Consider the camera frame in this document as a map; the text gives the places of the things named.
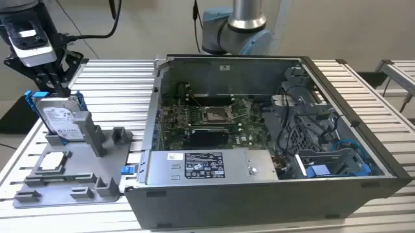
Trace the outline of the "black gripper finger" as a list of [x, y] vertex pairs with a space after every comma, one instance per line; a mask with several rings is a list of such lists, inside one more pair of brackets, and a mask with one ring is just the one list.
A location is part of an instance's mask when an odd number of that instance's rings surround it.
[[62, 59], [58, 64], [57, 77], [58, 82], [56, 86], [57, 95], [69, 95], [69, 82], [81, 65], [82, 54], [74, 51], [64, 50]]
[[54, 62], [38, 66], [26, 67], [17, 56], [9, 55], [4, 62], [21, 75], [28, 77], [36, 84], [40, 91], [48, 91], [57, 95], [64, 95], [64, 71], [62, 67], [57, 66]]

